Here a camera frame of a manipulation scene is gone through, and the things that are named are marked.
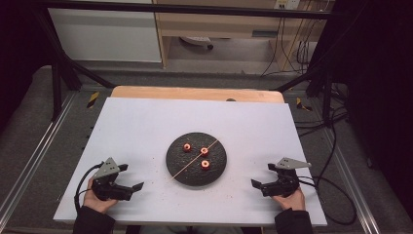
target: human hand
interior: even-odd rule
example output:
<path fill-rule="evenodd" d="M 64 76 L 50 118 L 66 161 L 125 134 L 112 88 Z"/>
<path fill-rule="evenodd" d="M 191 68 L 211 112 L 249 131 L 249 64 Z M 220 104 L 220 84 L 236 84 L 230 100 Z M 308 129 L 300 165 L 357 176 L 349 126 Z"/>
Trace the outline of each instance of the human hand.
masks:
<path fill-rule="evenodd" d="M 109 208 L 115 206 L 118 203 L 118 200 L 107 200 L 101 201 L 94 195 L 92 191 L 92 183 L 94 179 L 91 177 L 88 181 L 88 191 L 86 191 L 85 198 L 83 201 L 83 206 L 89 207 L 99 213 L 106 214 Z"/>
<path fill-rule="evenodd" d="M 306 200 L 300 187 L 298 187 L 297 190 L 294 191 L 294 193 L 286 198 L 282 196 L 273 196 L 272 198 L 274 201 L 280 203 L 284 211 L 290 208 L 292 208 L 293 211 L 306 210 Z"/>

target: cabinet door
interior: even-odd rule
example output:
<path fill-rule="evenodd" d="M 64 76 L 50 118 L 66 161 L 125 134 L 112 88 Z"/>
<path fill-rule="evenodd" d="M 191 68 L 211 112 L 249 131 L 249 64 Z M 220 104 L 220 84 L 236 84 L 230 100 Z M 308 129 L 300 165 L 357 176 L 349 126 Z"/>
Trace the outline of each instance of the cabinet door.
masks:
<path fill-rule="evenodd" d="M 151 0 L 110 2 L 152 3 Z M 161 61 L 153 13 L 49 11 L 62 47 L 72 59 Z"/>

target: wire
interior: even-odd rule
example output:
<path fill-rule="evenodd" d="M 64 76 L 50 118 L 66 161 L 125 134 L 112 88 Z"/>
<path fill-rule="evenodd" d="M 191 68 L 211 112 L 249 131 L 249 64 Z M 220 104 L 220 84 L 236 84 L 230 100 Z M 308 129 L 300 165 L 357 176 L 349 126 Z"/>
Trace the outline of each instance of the wire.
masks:
<path fill-rule="evenodd" d="M 277 28 L 276 46 L 275 46 L 275 49 L 274 49 L 273 58 L 271 58 L 270 64 L 268 64 L 267 68 L 264 70 L 264 72 L 262 72 L 262 74 L 260 75 L 260 77 L 266 76 L 266 75 L 264 75 L 265 72 L 267 72 L 267 70 L 270 68 L 271 64 L 273 64 L 274 58 L 276 57 L 277 44 L 278 44 L 278 41 L 279 41 L 279 31 L 280 31 L 280 26 L 281 26 L 281 24 L 282 24 L 282 19 L 280 18 L 279 27 Z"/>
<path fill-rule="evenodd" d="M 93 171 L 94 169 L 100 168 L 102 165 L 103 165 L 103 162 L 101 162 L 100 164 L 97 164 L 97 165 L 94 165 L 93 167 L 91 167 L 91 168 L 83 175 L 82 179 L 80 180 L 79 185 L 78 185 L 78 187 L 77 187 L 77 189 L 76 189 L 75 197 L 74 197 L 75 208 L 76 208 L 77 214 L 79 214 L 79 212 L 80 212 L 79 196 L 80 196 L 80 194 L 82 194 L 83 192 L 86 192 L 86 191 L 89 190 L 89 188 L 88 188 L 88 189 L 86 189 L 86 190 L 84 190 L 84 191 L 82 191 L 82 192 L 79 192 L 79 191 L 80 191 L 80 187 L 82 186 L 83 182 L 85 181 L 86 176 L 88 176 L 88 174 L 89 174 L 91 171 Z"/>
<path fill-rule="evenodd" d="M 284 29 L 285 29 L 285 18 L 282 19 L 282 38 L 283 38 L 283 30 L 284 30 Z M 285 58 L 287 59 L 287 61 L 288 61 L 289 65 L 291 66 L 291 68 L 292 68 L 295 72 L 298 72 L 297 70 L 295 70 L 294 66 L 292 65 L 291 60 L 289 60 L 289 57 L 288 57 L 288 55 L 286 54 L 286 52 L 285 52 L 285 50 L 284 50 L 284 48 L 283 48 L 283 44 L 282 44 L 282 52 L 283 52 L 283 54 L 285 55 Z"/>
<path fill-rule="evenodd" d="M 347 112 L 341 113 L 339 115 L 337 115 L 334 119 L 333 119 L 333 123 L 334 122 L 339 122 L 342 119 L 346 118 L 348 116 Z M 317 130 L 320 130 L 322 128 L 325 127 L 325 123 L 323 122 L 323 120 L 319 120 L 317 122 L 322 122 L 322 124 L 319 125 L 315 125 L 315 126 L 296 126 L 295 128 L 297 130 L 305 130 L 305 129 L 310 129 L 308 132 L 300 134 L 299 137 L 303 137 L 305 135 L 311 134 L 313 132 L 316 132 Z"/>
<path fill-rule="evenodd" d="M 331 119 L 334 119 L 334 114 L 339 109 L 340 108 L 337 108 L 333 111 Z M 327 167 L 328 167 L 331 159 L 333 158 L 335 147 L 336 147 L 336 144 L 337 144 L 337 135 L 336 135 L 335 128 L 334 128 L 334 122 L 331 123 L 331 130 L 333 132 L 333 145 L 332 145 L 332 148 L 331 148 L 331 153 L 328 156 L 327 161 L 325 162 L 324 167 L 322 168 L 321 173 L 319 174 L 319 177 L 322 177 L 322 175 L 325 173 L 325 170 L 327 170 Z"/>
<path fill-rule="evenodd" d="M 307 28 L 307 30 L 308 30 L 311 22 L 312 22 L 311 20 L 309 20 L 309 21 L 307 22 L 307 26 L 305 26 L 305 28 Z M 302 59 L 301 61 L 299 60 L 299 54 L 300 54 L 301 52 L 305 52 L 307 42 L 308 42 L 308 39 L 304 39 L 303 41 L 300 41 L 300 44 L 299 44 L 298 50 L 297 50 L 297 55 L 296 55 L 297 62 L 301 62 L 301 63 L 304 62 L 304 57 L 303 57 L 303 59 Z"/>
<path fill-rule="evenodd" d="M 336 218 L 333 218 L 330 214 L 328 214 L 326 211 L 324 211 L 324 214 L 327 218 L 329 218 L 330 220 L 332 220 L 335 223 L 341 224 L 341 225 L 352 225 L 353 223 L 355 223 L 356 219 L 357 219 L 357 208 L 356 208 L 356 204 L 355 201 L 353 201 L 353 199 L 350 197 L 350 195 L 344 191 L 340 186 L 338 186 L 337 184 L 335 184 L 333 181 L 325 178 L 325 177 L 321 177 L 321 176 L 313 176 L 313 177 L 307 177 L 307 176 L 299 176 L 299 178 L 307 178 L 312 180 L 313 182 L 315 182 L 315 178 L 317 178 L 318 180 L 324 180 L 326 181 L 328 184 L 330 184 L 331 186 L 335 187 L 337 190 L 339 190 L 349 201 L 350 204 L 352 206 L 352 210 L 353 210 L 353 216 L 352 219 L 350 221 L 340 221 Z M 319 194 L 319 185 L 315 185 L 312 184 L 310 182 L 307 181 L 303 181 L 301 179 L 298 180 L 300 183 L 312 186 L 316 189 L 317 193 Z"/>
<path fill-rule="evenodd" d="M 353 209 L 353 217 L 350 221 L 340 221 L 337 220 L 335 218 L 333 218 L 331 215 L 329 215 L 328 213 L 324 212 L 325 216 L 327 218 L 329 218 L 330 220 L 334 221 L 335 223 L 341 224 L 341 225 L 352 225 L 353 223 L 355 223 L 356 219 L 357 219 L 357 208 L 355 205 L 355 202 L 353 201 L 353 199 L 350 197 L 350 195 L 348 193 L 346 193 L 346 191 L 344 191 L 341 187 L 339 187 L 337 184 L 335 184 L 334 182 L 332 182 L 331 180 L 322 177 L 322 176 L 314 176 L 314 178 L 316 178 L 318 180 L 318 182 L 320 182 L 321 180 L 326 181 L 327 183 L 329 183 L 330 185 L 332 185 L 333 187 L 337 188 L 344 196 L 346 196 L 346 198 L 350 201 L 350 204 L 352 205 L 352 209 Z"/>
<path fill-rule="evenodd" d="M 311 20 L 309 20 L 309 22 L 308 22 L 308 24 L 307 24 L 307 27 L 310 25 L 310 23 L 311 23 L 312 21 Z M 299 63 L 306 63 L 306 64 L 308 64 L 309 63 L 309 49 L 310 49 L 310 42 L 309 42 L 309 38 L 310 38 L 310 36 L 311 36 L 311 33 L 313 32 L 313 29 L 314 29 L 314 26 L 316 25 L 316 23 L 317 22 L 319 22 L 318 20 L 314 20 L 314 22 L 313 22 L 313 24 L 311 25 L 311 27 L 310 27 L 310 29 L 309 29 L 309 32 L 307 33 L 307 36 L 306 37 L 304 37 L 305 39 L 304 39 L 304 41 L 303 41 L 303 44 L 304 44 L 304 46 L 303 46 L 303 49 L 302 49 L 302 52 L 303 52 L 303 56 L 302 56 L 302 58 L 301 58 L 301 60 L 299 60 L 299 54 L 300 54 L 300 51 L 301 51 L 301 43 L 299 44 L 299 46 L 298 46 L 298 52 L 297 52 L 297 62 L 299 62 Z"/>
<path fill-rule="evenodd" d="M 297 72 L 297 71 L 296 71 L 296 70 L 274 71 L 274 72 L 270 72 L 270 73 L 267 73 L 267 74 L 265 74 L 265 75 L 262 75 L 261 77 L 268 76 L 268 75 L 272 75 L 272 74 L 289 73 L 289 72 Z"/>
<path fill-rule="evenodd" d="M 330 0 L 327 0 L 327 5 L 325 5 L 324 10 L 323 10 L 324 12 L 327 10 L 328 4 L 330 4 Z"/>
<path fill-rule="evenodd" d="M 304 53 L 307 48 L 308 42 L 305 41 L 300 41 L 300 44 L 298 44 L 298 49 L 295 51 L 295 59 L 297 60 L 298 63 L 300 64 L 308 64 L 307 60 L 304 60 L 304 56 L 300 59 L 300 54 Z"/>
<path fill-rule="evenodd" d="M 307 7 L 306 7 L 306 10 L 305 10 L 305 11 L 309 11 L 309 8 L 310 8 L 310 6 L 311 6 L 311 2 L 312 2 L 312 0 L 310 0 L 309 3 L 307 4 Z M 297 50 L 297 54 L 296 54 L 296 56 L 297 56 L 296 59 L 297 59 L 297 62 L 300 63 L 301 74 L 304 74 L 304 70 L 307 71 L 308 66 L 307 66 L 306 69 L 304 69 L 304 64 L 301 63 L 301 62 L 299 62 L 299 54 L 300 54 L 301 44 L 302 44 L 302 43 L 301 43 L 301 41 L 300 41 L 300 44 L 299 44 L 298 50 Z M 302 58 L 302 60 L 304 60 L 304 57 L 305 57 L 306 52 L 307 52 L 307 61 L 308 61 L 308 48 L 309 48 L 309 46 L 307 46 L 307 43 L 304 43 L 304 46 L 303 46 L 303 52 L 304 52 L 304 53 L 303 53 L 303 58 Z"/>
<path fill-rule="evenodd" d="M 340 118 L 341 116 L 347 115 L 347 114 L 348 114 L 347 112 L 343 112 L 343 113 L 340 113 L 340 114 L 336 115 L 336 120 L 339 120 L 339 118 Z M 294 121 L 294 124 L 315 124 L 315 123 L 323 123 L 323 122 L 324 122 L 324 120 Z"/>

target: orange ring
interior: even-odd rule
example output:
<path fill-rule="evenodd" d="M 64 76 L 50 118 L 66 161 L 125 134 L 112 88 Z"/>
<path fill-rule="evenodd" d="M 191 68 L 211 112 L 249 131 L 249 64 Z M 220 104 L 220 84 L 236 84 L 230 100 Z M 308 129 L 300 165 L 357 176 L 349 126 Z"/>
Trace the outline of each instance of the orange ring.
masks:
<path fill-rule="evenodd" d="M 191 145 L 189 143 L 185 143 L 182 146 L 182 149 L 183 149 L 184 152 L 188 153 L 189 151 L 191 151 Z"/>
<path fill-rule="evenodd" d="M 208 170 L 209 169 L 209 161 L 204 160 L 203 162 L 201 162 L 201 168 L 205 171 Z"/>
<path fill-rule="evenodd" d="M 201 148 L 201 154 L 203 157 L 206 157 L 208 155 L 209 151 L 207 150 L 206 147 Z"/>

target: black circular plate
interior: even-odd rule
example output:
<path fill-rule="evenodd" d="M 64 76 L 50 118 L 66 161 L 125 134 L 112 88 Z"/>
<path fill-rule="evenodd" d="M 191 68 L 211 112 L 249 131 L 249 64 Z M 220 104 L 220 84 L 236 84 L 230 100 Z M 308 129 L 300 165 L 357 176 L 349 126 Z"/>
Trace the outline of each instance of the black circular plate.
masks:
<path fill-rule="evenodd" d="M 185 143 L 191 145 L 189 152 L 183 150 Z M 198 157 L 203 147 L 209 147 L 208 155 Z M 203 170 L 201 167 L 204 160 L 209 162 L 208 170 Z M 170 145 L 167 153 L 167 167 L 170 174 L 175 176 L 185 168 L 175 179 L 189 186 L 203 186 L 216 181 L 224 172 L 226 165 L 227 154 L 224 146 L 208 134 L 191 133 L 180 136 Z"/>

